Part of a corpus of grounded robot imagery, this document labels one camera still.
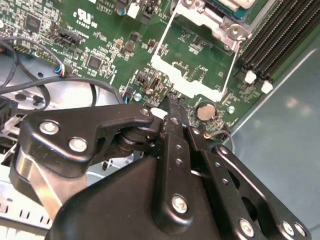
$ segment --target ram slot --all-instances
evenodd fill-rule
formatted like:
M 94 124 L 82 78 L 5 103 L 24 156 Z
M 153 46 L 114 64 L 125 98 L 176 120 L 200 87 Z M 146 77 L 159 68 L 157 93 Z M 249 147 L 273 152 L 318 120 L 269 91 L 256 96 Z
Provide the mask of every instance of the ram slot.
M 320 23 L 320 8 L 317 9 L 317 12 L 313 16 L 310 22 L 308 22 L 303 30 L 294 36 L 295 40 L 290 41 L 283 50 L 275 57 L 275 59 L 267 66 L 265 69 L 265 74 L 272 76 L 277 69 L 287 60 L 296 48 L 306 39 L 308 36 Z
M 288 31 L 293 27 L 294 29 L 296 26 L 294 25 L 302 16 L 302 21 L 304 21 L 304 17 L 306 16 L 306 10 L 309 10 L 311 3 L 316 4 L 316 0 L 311 1 L 300 1 L 298 2 L 293 9 L 291 9 L 290 13 L 286 16 L 286 18 L 281 22 L 278 29 L 276 29 L 271 36 L 268 36 L 268 40 L 265 42 L 264 46 L 262 46 L 258 50 L 258 54 L 250 59 L 250 64 L 253 66 L 254 69 L 262 69 L 260 64 L 264 61 L 264 59 L 273 51 L 273 48 L 279 44 L 281 39 L 284 36 L 289 36 Z
M 269 65 L 272 64 L 272 62 L 274 62 L 290 44 L 294 43 L 297 36 L 300 35 L 299 33 L 304 31 L 304 29 L 309 25 L 309 22 L 312 21 L 313 18 L 317 18 L 319 9 L 320 3 L 310 5 L 303 17 L 299 21 L 292 23 L 291 28 L 285 32 L 285 35 L 273 44 L 268 55 L 265 55 L 257 64 L 258 68 L 263 72 L 266 71 L 269 68 Z
M 257 51 L 255 51 L 257 47 L 264 42 L 265 37 L 267 35 L 270 35 L 270 33 L 274 30 L 275 26 L 277 26 L 281 22 L 281 20 L 284 17 L 284 13 L 287 13 L 288 9 L 290 9 L 291 6 L 292 2 L 289 0 L 282 0 L 279 3 L 277 8 L 274 10 L 273 14 L 269 17 L 268 21 L 259 29 L 257 34 L 252 38 L 250 43 L 244 49 L 244 52 L 241 55 L 242 59 L 248 62 L 247 58 L 257 53 Z

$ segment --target silver screw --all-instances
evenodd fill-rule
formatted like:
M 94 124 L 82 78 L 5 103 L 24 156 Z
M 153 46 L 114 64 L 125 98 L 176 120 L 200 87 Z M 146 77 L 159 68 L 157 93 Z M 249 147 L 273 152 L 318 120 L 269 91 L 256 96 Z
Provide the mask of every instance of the silver screw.
M 44 134 L 54 135 L 59 132 L 59 126 L 52 121 L 44 121 L 40 124 L 39 129 Z
M 286 231 L 287 234 L 289 234 L 290 236 L 294 236 L 295 235 L 295 232 L 292 228 L 292 226 L 290 226 L 289 223 L 287 223 L 286 221 L 283 221 L 282 222 L 282 226 L 284 228 L 284 230 Z
M 188 210 L 186 200 L 179 195 L 174 195 L 171 200 L 173 208 L 180 214 L 185 214 Z
M 227 154 L 228 154 L 227 150 L 226 150 L 223 146 L 220 147 L 220 151 L 221 151 L 224 155 L 227 155 Z
M 179 120 L 176 119 L 175 117 L 170 118 L 171 122 L 173 122 L 174 124 L 178 125 L 179 124 Z
M 302 228 L 302 226 L 300 226 L 298 223 L 295 223 L 294 226 L 302 236 L 304 236 L 304 237 L 306 236 L 306 232 Z
M 247 220 L 242 218 L 240 219 L 239 224 L 242 231 L 245 233 L 245 235 L 251 238 L 255 235 L 254 229 L 252 228 L 251 224 Z
M 74 137 L 69 141 L 69 147 L 75 152 L 82 153 L 87 149 L 88 144 L 84 139 L 80 137 Z
M 196 128 L 193 129 L 193 132 L 194 132 L 195 134 L 200 134 L 199 130 L 196 129 Z
M 140 112 L 141 112 L 143 115 L 147 116 L 147 117 L 150 116 L 149 111 L 148 111 L 147 109 L 145 109 L 145 108 L 142 108 L 142 109 L 140 110 Z
M 224 50 L 226 50 L 226 51 L 230 51 L 230 47 L 229 47 L 227 44 L 224 44 L 224 45 L 223 45 L 223 48 L 224 48 Z
M 142 99 L 142 96 L 140 93 L 136 93 L 134 96 L 133 96 L 133 99 L 136 101 L 136 102 L 140 102 L 141 99 Z
M 229 114 L 234 114 L 235 111 L 236 111 L 236 108 L 235 108 L 234 106 L 230 106 L 230 107 L 228 107 L 228 109 L 227 109 L 227 112 L 228 112 Z

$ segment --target green circuit board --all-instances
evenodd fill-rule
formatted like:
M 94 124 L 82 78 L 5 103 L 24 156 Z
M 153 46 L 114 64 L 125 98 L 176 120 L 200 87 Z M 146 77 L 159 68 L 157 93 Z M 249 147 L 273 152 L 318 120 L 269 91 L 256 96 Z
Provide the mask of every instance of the green circuit board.
M 250 11 L 250 19 L 267 2 L 258 1 L 257 10 Z M 158 106 L 168 92 L 175 91 L 168 78 L 150 66 L 155 47 L 170 18 L 171 1 L 163 0 L 148 24 L 140 22 L 142 11 L 133 19 L 119 15 L 115 5 L 113 0 L 1 0 L 0 16 L 4 23 L 1 31 L 7 35 L 32 37 L 55 52 L 73 69 L 73 74 L 110 83 L 121 94 L 132 89 L 131 103 L 135 102 L 134 94 L 140 93 L 140 103 Z M 53 23 L 80 36 L 81 43 L 78 46 L 59 43 L 50 35 Z M 29 43 L 17 44 L 20 44 L 21 52 L 53 63 L 48 55 Z M 160 55 L 180 69 L 186 80 L 197 80 L 217 90 L 223 87 L 233 59 L 233 52 L 225 50 L 208 28 L 196 26 L 183 16 L 173 21 Z M 224 124 L 234 125 L 263 95 L 261 85 L 246 84 L 244 76 L 239 77 L 237 72 L 236 64 L 225 95 L 215 104 L 215 118 L 202 123 L 208 133 L 221 129 Z M 146 77 L 145 85 L 137 82 L 140 73 Z M 155 76 L 158 82 L 150 91 L 146 86 L 150 86 Z M 202 95 L 185 97 L 190 123 L 196 127 L 201 121 L 197 119 L 195 109 L 204 101 L 208 99 Z M 235 108 L 233 114 L 227 111 L 230 106 Z

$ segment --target metal sheet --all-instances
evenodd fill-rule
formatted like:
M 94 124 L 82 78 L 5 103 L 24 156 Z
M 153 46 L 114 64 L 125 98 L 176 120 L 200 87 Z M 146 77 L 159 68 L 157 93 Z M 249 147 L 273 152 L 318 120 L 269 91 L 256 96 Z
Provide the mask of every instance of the metal sheet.
M 56 76 L 53 73 L 52 67 L 45 62 L 41 62 L 38 59 L 30 56 L 19 56 L 23 65 L 35 76 L 38 73 L 42 73 L 44 78 Z M 0 83 L 3 83 L 11 69 L 12 59 L 9 56 L 0 54 L 1 62 L 1 74 Z M 26 83 L 29 80 L 17 69 L 14 78 L 8 84 L 13 86 L 21 83 Z M 60 81 L 51 84 L 47 84 L 50 95 L 51 104 L 48 110 L 52 109 L 70 109 L 70 108 L 82 108 L 89 107 L 92 102 L 92 94 L 89 84 L 83 82 L 71 82 L 71 81 Z M 34 95 L 42 97 L 40 91 L 36 87 L 31 87 L 23 92 L 28 98 L 25 101 L 19 102 L 19 108 L 21 109 L 34 109 L 32 97 Z M 4 96 L 15 99 L 16 93 L 4 94 Z M 117 100 L 114 95 L 110 92 L 97 88 L 97 106 L 117 104 Z
M 236 155 L 320 239 L 320 36 L 234 133 Z

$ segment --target black cable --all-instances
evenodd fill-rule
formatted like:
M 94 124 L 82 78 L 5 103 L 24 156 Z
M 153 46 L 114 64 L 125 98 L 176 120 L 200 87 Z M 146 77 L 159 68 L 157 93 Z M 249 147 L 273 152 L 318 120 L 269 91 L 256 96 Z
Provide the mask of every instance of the black cable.
M 92 103 L 91 107 L 95 107 L 97 104 L 97 90 L 96 86 L 93 84 L 90 84 L 91 92 L 92 92 Z
M 19 60 L 18 58 L 18 67 L 21 69 L 21 71 L 33 82 L 38 81 L 39 79 L 37 77 L 35 77 Z M 44 111 L 50 104 L 51 102 L 51 96 L 50 93 L 47 89 L 46 86 L 44 85 L 39 85 L 37 86 L 37 88 L 39 89 L 39 91 L 41 92 L 43 98 L 44 98 L 44 106 L 38 109 L 32 109 L 32 110 L 27 110 L 27 109 L 18 109 L 18 113 L 19 114 L 30 114 L 33 112 L 40 112 L 40 111 Z
M 62 80 L 61 77 L 52 76 L 52 77 L 39 79 L 38 81 L 30 81 L 30 82 L 22 83 L 22 84 L 15 85 L 15 86 L 7 86 L 7 87 L 0 88 L 0 95 L 11 93 L 11 92 L 17 92 L 17 91 L 21 91 L 21 90 L 32 88 L 32 87 L 37 87 L 37 86 L 44 85 L 44 84 L 56 83 L 56 82 L 60 82 L 61 80 Z M 104 81 L 100 81 L 100 80 L 96 80 L 96 79 L 92 79 L 92 78 L 76 77 L 76 76 L 63 78 L 63 81 L 93 84 L 99 88 L 102 88 L 108 92 L 113 93 L 115 95 L 115 98 L 118 101 L 118 103 L 120 103 L 120 104 L 124 103 L 124 100 L 123 100 L 122 96 L 120 95 L 119 91 L 114 86 L 111 86 L 110 84 L 108 84 Z
M 7 44 L 6 42 L 4 42 L 1 39 L 0 39 L 0 44 L 10 51 L 10 53 L 12 55 L 12 60 L 13 60 L 13 64 L 12 64 L 11 70 L 9 72 L 9 75 L 7 76 L 4 83 L 2 85 L 0 85 L 0 88 L 2 88 L 2 87 L 7 86 L 8 83 L 10 83 L 10 81 L 14 77 L 16 70 L 17 70 L 17 66 L 18 66 L 18 57 L 17 57 L 16 51 L 9 44 Z
M 50 51 L 47 47 L 41 45 L 40 43 L 29 39 L 29 38 L 25 38 L 23 36 L 4 36 L 4 37 L 0 37 L 0 40 L 3 41 L 8 41 L 8 40 L 21 40 L 21 41 L 25 41 L 25 42 L 29 42 L 35 46 L 37 46 L 38 48 L 41 48 L 42 50 L 44 50 L 45 52 L 47 52 L 48 54 L 50 54 L 54 60 L 56 60 L 59 65 L 63 65 L 64 63 L 52 52 Z
M 210 137 L 213 138 L 213 137 L 220 135 L 220 134 L 225 134 L 228 136 L 228 138 L 230 139 L 230 143 L 231 143 L 231 151 L 234 154 L 236 151 L 236 145 L 235 145 L 235 141 L 234 141 L 233 137 L 231 136 L 230 132 L 228 132 L 226 130 L 218 130 L 218 131 L 211 133 Z

